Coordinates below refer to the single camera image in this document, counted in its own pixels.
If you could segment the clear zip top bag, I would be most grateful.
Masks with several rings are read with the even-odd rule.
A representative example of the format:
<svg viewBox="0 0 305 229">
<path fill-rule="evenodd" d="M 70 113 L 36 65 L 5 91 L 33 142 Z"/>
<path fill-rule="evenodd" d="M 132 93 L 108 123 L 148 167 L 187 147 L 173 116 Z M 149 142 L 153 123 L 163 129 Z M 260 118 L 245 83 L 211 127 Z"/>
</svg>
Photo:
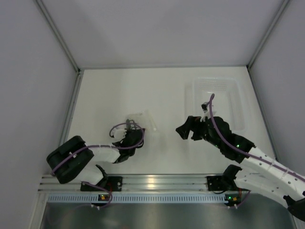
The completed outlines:
<svg viewBox="0 0 305 229">
<path fill-rule="evenodd" d="M 149 110 L 134 114 L 128 114 L 126 115 L 126 120 L 128 120 L 130 123 L 136 123 L 141 128 L 145 128 L 148 131 L 157 131 L 157 126 Z"/>
</svg>

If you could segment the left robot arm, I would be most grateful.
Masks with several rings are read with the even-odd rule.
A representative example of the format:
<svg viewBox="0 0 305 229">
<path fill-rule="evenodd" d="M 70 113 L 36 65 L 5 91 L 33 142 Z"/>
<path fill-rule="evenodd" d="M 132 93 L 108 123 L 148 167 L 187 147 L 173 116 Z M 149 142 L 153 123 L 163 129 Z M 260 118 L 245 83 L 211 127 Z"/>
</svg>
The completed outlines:
<svg viewBox="0 0 305 229">
<path fill-rule="evenodd" d="M 96 190 L 104 190 L 108 176 L 101 163 L 120 164 L 134 156 L 136 149 L 144 144 L 145 128 L 119 129 L 115 126 L 109 135 L 117 141 L 109 145 L 88 146 L 79 135 L 72 137 L 47 156 L 51 175 L 60 184 L 84 181 Z"/>
</svg>

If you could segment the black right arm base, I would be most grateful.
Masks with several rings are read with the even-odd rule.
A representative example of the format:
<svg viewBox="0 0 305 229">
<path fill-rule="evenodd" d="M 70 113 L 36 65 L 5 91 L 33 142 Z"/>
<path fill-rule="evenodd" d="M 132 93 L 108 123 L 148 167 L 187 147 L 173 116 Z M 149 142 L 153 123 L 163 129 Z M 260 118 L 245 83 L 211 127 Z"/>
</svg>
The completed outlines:
<svg viewBox="0 0 305 229">
<path fill-rule="evenodd" d="M 229 165 L 227 169 L 217 176 L 207 176 L 207 187 L 209 191 L 237 191 L 235 183 L 236 175 L 242 169 L 235 165 Z"/>
</svg>

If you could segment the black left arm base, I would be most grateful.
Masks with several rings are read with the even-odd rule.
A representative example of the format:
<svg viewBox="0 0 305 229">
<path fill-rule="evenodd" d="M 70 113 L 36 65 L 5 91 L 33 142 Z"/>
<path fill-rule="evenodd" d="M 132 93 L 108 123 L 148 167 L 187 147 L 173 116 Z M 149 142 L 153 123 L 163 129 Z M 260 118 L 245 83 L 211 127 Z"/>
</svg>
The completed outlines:
<svg viewBox="0 0 305 229">
<path fill-rule="evenodd" d="M 109 176 L 108 178 L 104 178 L 102 181 L 100 181 L 96 186 L 101 187 L 103 189 L 106 189 L 110 192 L 121 192 L 122 190 L 122 176 Z M 100 191 L 99 188 L 89 186 L 87 184 L 82 183 L 81 184 L 81 191 L 86 192 L 94 192 L 94 191 Z"/>
</svg>

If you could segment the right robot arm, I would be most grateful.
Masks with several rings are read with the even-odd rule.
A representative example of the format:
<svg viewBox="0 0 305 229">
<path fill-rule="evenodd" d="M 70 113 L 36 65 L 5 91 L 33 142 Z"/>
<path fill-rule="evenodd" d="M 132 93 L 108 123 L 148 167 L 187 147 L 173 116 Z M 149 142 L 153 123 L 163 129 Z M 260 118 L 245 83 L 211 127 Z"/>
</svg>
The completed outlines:
<svg viewBox="0 0 305 229">
<path fill-rule="evenodd" d="M 224 187 L 259 193 L 287 208 L 299 220 L 305 219 L 305 177 L 269 157 L 250 140 L 233 133 L 222 118 L 189 116 L 176 132 L 183 140 L 192 133 L 192 140 L 209 142 L 235 163 L 223 173 Z"/>
</svg>

